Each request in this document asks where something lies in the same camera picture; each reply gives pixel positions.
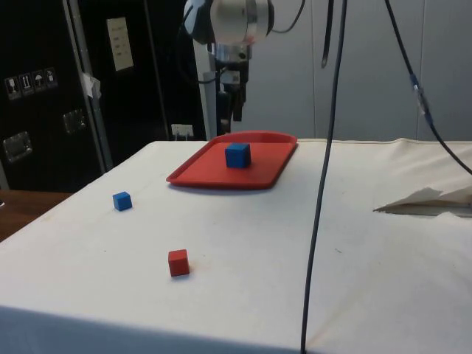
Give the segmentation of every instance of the wall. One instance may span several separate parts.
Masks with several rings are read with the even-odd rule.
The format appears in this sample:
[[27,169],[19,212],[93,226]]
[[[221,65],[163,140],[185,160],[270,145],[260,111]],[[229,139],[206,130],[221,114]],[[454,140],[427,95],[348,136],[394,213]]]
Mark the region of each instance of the wall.
[[[276,28],[293,20],[300,1],[274,0]],[[308,0],[287,35],[272,33],[254,46],[248,102],[235,131],[271,129],[300,138],[325,137],[341,0],[336,0],[330,61],[321,69],[327,0]],[[472,30],[465,0],[391,0],[400,32],[445,139],[472,139],[468,104]],[[337,139],[432,140],[409,82],[384,0],[348,3],[339,81]]]

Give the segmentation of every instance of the black cabinet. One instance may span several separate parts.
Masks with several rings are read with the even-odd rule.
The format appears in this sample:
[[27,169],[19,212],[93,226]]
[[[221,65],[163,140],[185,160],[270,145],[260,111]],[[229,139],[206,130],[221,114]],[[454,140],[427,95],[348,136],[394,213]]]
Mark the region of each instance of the black cabinet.
[[63,2],[0,1],[0,19],[0,160],[10,188],[77,191],[101,171]]
[[[205,139],[198,85],[175,63],[184,0],[73,0],[78,4],[93,76],[100,81],[100,110],[114,165],[146,144],[168,140],[170,126],[193,125]],[[192,41],[182,44],[193,63]]]

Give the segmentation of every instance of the white paper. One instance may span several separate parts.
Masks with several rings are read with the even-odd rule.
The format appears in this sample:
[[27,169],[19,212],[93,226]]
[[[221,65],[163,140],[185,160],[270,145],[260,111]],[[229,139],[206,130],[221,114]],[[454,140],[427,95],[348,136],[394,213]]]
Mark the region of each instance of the white paper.
[[98,79],[83,72],[82,80],[87,96],[91,98],[93,98],[94,96],[97,98],[101,98],[102,92],[100,91],[100,81]]
[[131,54],[126,18],[110,18],[107,20],[107,25],[115,70],[118,72],[133,67],[133,55]]

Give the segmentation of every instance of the white tablecloth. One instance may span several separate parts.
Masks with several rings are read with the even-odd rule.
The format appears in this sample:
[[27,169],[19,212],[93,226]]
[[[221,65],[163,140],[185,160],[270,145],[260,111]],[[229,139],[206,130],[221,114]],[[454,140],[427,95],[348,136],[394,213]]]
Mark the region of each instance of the white tablecloth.
[[[148,145],[0,243],[0,353],[298,352],[325,144],[301,142],[272,190],[169,186],[203,144]],[[311,353],[471,353],[472,221],[372,211],[390,166],[420,150],[444,154],[334,144]],[[117,212],[122,191],[134,208]],[[188,277],[170,277],[175,249],[189,252]]]

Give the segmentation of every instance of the sticker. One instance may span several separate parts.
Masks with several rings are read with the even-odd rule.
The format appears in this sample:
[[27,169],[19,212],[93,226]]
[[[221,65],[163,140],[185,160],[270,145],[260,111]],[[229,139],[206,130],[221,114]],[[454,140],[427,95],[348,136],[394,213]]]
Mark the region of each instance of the sticker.
[[5,87],[10,101],[21,98],[20,85],[18,84],[17,77],[9,77],[5,79]]
[[30,94],[35,93],[35,89],[33,88],[31,74],[22,74],[19,76],[19,79],[20,79],[21,91],[23,92],[24,96],[28,96]]
[[38,70],[32,73],[32,79],[35,84],[36,92],[41,92],[47,89],[46,86],[46,77],[44,76],[44,72],[42,70]]
[[58,87],[58,78],[56,77],[56,71],[54,68],[48,68],[44,70],[46,74],[46,85],[50,89]]
[[111,18],[106,21],[108,35],[110,36],[111,53],[115,63],[115,70],[132,68],[133,55],[131,54],[130,38],[126,18]]

